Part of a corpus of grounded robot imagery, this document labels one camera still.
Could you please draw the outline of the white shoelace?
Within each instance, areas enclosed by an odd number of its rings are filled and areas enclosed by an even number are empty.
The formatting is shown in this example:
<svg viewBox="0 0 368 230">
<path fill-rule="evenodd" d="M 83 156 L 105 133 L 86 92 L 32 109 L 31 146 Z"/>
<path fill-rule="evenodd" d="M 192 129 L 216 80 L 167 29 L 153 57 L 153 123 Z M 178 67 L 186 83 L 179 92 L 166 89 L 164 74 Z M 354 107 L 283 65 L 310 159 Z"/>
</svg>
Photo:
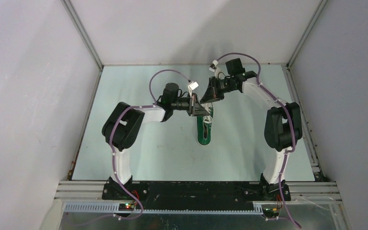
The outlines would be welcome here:
<svg viewBox="0 0 368 230">
<path fill-rule="evenodd" d="M 202 104 L 205 110 L 208 112 L 208 115 L 203 117 L 203 123 L 211 124 L 213 119 L 214 108 L 212 103 L 205 103 Z"/>
</svg>

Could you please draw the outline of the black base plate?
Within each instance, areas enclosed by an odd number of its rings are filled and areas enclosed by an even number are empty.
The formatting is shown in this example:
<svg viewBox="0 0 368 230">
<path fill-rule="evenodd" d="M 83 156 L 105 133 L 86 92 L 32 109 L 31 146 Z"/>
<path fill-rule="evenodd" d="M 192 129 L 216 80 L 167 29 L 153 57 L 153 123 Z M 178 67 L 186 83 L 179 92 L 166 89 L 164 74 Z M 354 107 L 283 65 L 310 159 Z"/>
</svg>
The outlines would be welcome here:
<svg viewBox="0 0 368 230">
<path fill-rule="evenodd" d="M 132 181 L 122 188 L 108 179 L 103 200 L 135 200 L 144 209 L 252 210 L 254 201 L 290 201 L 288 185 L 265 182 Z"/>
</svg>

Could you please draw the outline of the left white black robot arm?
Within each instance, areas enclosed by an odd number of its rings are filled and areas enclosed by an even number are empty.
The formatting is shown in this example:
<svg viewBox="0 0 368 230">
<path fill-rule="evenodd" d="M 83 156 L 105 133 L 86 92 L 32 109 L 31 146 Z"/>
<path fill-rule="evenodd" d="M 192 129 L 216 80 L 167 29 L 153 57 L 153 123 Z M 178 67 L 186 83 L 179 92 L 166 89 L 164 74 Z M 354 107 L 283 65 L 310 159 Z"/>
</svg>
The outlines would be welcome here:
<svg viewBox="0 0 368 230">
<path fill-rule="evenodd" d="M 174 111 L 185 111 L 189 116 L 210 116 L 212 110 L 198 101 L 194 93 L 184 97 L 176 83 L 165 85 L 162 95 L 152 105 L 132 106 L 125 102 L 117 104 L 102 128 L 102 135 L 112 151 L 113 173 L 117 182 L 114 194 L 120 199 L 132 195 L 129 148 L 135 143 L 141 126 L 151 122 L 165 122 Z"/>
</svg>

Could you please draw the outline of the left controller board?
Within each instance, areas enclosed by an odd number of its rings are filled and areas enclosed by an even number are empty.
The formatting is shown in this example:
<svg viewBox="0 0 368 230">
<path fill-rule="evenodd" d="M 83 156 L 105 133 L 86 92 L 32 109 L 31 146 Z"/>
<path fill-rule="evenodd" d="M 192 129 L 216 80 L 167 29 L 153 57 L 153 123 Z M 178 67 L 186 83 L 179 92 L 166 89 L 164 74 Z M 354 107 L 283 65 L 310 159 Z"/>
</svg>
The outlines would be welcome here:
<svg viewBox="0 0 368 230">
<path fill-rule="evenodd" d="M 136 208 L 136 204 L 135 203 L 120 203 L 118 206 L 118 211 L 134 211 Z"/>
</svg>

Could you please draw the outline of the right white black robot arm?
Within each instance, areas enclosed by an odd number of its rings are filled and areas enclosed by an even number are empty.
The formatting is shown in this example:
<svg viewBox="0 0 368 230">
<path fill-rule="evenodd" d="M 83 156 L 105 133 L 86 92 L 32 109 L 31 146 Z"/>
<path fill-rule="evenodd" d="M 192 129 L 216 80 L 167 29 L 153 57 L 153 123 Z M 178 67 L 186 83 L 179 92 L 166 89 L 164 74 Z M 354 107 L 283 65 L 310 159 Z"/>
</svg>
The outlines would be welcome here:
<svg viewBox="0 0 368 230">
<path fill-rule="evenodd" d="M 277 97 L 260 80 L 260 73 L 246 71 L 239 58 L 225 63 L 228 74 L 223 78 L 220 77 L 223 72 L 218 64 L 217 60 L 213 60 L 209 66 L 214 75 L 209 78 L 201 103 L 221 101 L 226 93 L 232 91 L 247 95 L 266 110 L 264 139 L 276 154 L 261 174 L 258 188 L 245 188 L 244 194 L 246 198 L 255 195 L 264 201 L 283 201 L 288 156 L 295 151 L 298 140 L 302 138 L 300 106 Z"/>
</svg>

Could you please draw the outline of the green canvas sneaker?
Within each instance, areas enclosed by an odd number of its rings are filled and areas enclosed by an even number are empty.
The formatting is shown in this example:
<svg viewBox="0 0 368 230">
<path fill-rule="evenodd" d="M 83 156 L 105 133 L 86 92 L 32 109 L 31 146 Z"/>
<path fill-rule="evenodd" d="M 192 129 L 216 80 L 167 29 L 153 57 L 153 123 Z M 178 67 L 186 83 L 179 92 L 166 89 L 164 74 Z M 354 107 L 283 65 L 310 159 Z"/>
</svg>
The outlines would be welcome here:
<svg viewBox="0 0 368 230">
<path fill-rule="evenodd" d="M 201 146 L 207 146 L 211 142 L 211 124 L 203 123 L 204 116 L 196 117 L 196 126 L 197 126 L 197 142 Z"/>
</svg>

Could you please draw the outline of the controller board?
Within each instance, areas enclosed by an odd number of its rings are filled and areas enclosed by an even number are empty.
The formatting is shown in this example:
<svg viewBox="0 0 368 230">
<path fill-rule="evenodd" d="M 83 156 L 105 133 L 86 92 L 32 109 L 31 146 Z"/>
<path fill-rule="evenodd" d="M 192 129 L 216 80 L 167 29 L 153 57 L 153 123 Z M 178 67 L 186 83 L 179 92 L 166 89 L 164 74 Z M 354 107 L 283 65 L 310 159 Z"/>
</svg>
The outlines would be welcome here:
<svg viewBox="0 0 368 230">
<path fill-rule="evenodd" d="M 136 208 L 136 204 L 135 203 L 120 203 L 118 206 L 118 211 L 134 211 Z"/>
<path fill-rule="evenodd" d="M 263 209 L 262 216 L 268 219 L 276 219 L 279 217 L 281 209 L 279 208 L 265 208 Z"/>
</svg>

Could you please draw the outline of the right controller board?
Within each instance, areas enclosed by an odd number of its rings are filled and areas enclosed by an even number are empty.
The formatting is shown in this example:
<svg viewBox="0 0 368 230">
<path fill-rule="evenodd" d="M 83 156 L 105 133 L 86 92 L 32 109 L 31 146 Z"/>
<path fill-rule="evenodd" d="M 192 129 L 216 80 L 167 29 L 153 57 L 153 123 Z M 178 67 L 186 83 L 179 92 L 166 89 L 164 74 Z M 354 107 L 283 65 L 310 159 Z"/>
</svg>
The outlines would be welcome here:
<svg viewBox="0 0 368 230">
<path fill-rule="evenodd" d="M 279 217 L 281 209 L 279 208 L 265 208 L 263 209 L 262 216 L 268 219 L 276 219 Z"/>
</svg>

